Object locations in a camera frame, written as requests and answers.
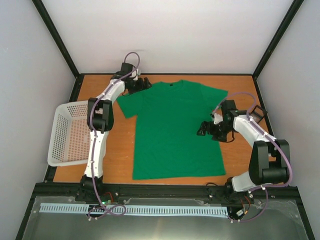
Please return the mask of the green t-shirt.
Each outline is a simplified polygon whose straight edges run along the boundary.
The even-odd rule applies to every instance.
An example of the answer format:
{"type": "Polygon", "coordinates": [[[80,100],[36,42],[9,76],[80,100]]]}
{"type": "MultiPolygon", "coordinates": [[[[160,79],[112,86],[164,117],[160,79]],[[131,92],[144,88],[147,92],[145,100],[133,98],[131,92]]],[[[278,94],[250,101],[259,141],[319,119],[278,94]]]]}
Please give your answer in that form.
{"type": "Polygon", "coordinates": [[[220,144],[197,135],[227,91],[179,80],[117,99],[123,115],[136,117],[134,180],[216,177],[226,173],[220,144]]]}

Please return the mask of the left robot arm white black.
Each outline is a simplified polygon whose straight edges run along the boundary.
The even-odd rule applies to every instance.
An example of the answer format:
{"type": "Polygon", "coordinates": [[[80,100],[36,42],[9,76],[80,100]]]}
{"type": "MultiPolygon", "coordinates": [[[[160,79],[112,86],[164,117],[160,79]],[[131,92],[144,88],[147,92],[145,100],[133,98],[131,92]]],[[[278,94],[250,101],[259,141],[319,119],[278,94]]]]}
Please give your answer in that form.
{"type": "Polygon", "coordinates": [[[87,125],[90,130],[88,161],[80,183],[92,201],[103,198],[103,158],[106,141],[114,126],[113,103],[125,91],[134,94],[152,87],[148,78],[141,78],[136,66],[123,62],[120,71],[110,79],[108,86],[97,97],[87,101],[87,125]]]}

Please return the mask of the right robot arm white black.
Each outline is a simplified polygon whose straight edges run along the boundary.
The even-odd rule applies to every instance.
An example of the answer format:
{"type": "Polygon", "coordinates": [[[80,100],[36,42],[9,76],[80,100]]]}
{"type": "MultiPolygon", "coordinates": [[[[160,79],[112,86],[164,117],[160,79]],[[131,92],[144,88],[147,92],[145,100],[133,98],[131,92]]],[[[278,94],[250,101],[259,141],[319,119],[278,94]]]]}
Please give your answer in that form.
{"type": "Polygon", "coordinates": [[[212,140],[227,143],[228,134],[239,133],[251,146],[248,170],[226,181],[225,194],[288,186],[292,180],[289,143],[259,125],[255,117],[262,120],[263,115],[237,109],[234,100],[223,100],[220,108],[221,114],[213,111],[211,121],[203,121],[196,134],[211,135],[212,140]]]}

